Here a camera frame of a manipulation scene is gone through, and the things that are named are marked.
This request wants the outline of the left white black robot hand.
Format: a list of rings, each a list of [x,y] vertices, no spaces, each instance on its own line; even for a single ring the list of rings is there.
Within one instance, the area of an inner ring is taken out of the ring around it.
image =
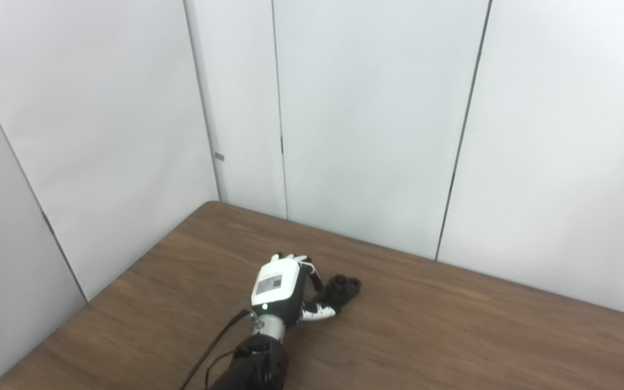
[[[300,321],[330,319],[340,313],[340,306],[318,296],[305,301],[307,282],[317,293],[326,291],[322,278],[307,255],[282,255],[277,252],[260,268],[251,294],[252,312],[257,317],[276,318],[284,330]]]

